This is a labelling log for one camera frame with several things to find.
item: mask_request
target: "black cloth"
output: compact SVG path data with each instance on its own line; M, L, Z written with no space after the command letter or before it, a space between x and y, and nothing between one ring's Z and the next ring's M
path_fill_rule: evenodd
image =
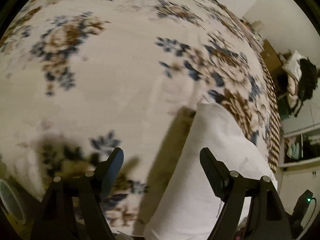
M315 65L313 65L309 59L301 59L300 60L300 69L301 69L301 78L298 86L298 98L302 102L298 111L294 115L298 116L300 109L303 106L303 102L306 100L310 100L313 95L313 91L317 88L318 83L318 70ZM295 112L295 108L298 106L298 102L293 108L293 112Z
M320 145L311 145L309 141L303 141L303 160L313 159L320 156Z

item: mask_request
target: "shelf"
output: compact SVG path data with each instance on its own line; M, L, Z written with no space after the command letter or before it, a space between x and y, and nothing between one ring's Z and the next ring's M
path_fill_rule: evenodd
M309 159L309 160L304 160L304 161L299 161L299 162L281 163L281 164L279 164L279 167L280 168L286 168L286 167L299 166L299 165L315 163L315 162L320 162L320 157L316 157L316 158Z
M300 130L297 130L297 131L294 131L294 132L286 133L286 134L284 134L284 138L296 136L296 135L299 135L299 134L309 133L309 132L312 132L312 131L317 130L317 129L320 129L320 123L317 123L315 125L312 125L312 126L309 126L309 127L306 127L304 129L300 129Z

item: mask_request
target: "cabinet door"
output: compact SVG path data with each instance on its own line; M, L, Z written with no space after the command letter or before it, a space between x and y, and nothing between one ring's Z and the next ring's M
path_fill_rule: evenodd
M297 130L303 130L304 128L313 126L312 114L309 105L309 101L304 102L303 107L300 110L298 117L290 116L281 122L284 134L291 133Z
M318 195L317 199L320 200L320 188L318 186L320 184L320 170L317 173L316 177L311 170L283 175L279 196L286 212L292 214L298 198L307 189L313 192L315 197Z
M320 89L316 88L310 100L310 107L314 124L320 123Z

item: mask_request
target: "white wall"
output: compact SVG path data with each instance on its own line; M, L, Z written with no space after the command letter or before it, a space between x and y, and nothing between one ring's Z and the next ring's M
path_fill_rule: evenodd
M320 36L293 0L257 0L244 17L263 22L260 34L277 52L297 50L313 64L320 64Z

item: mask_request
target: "metal pin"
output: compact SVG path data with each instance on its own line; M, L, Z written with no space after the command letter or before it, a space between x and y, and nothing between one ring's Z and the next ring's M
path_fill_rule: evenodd
M230 175L236 178L239 176L239 173L237 171L230 171Z
M92 177L94 175L94 172L93 171L87 171L84 175L86 177Z
M59 182L61 180L61 177L60 176L57 176L57 177L54 177L53 178L53 181L54 182Z
M268 176L263 176L262 179L265 181L265 182L269 182L270 181L270 178Z

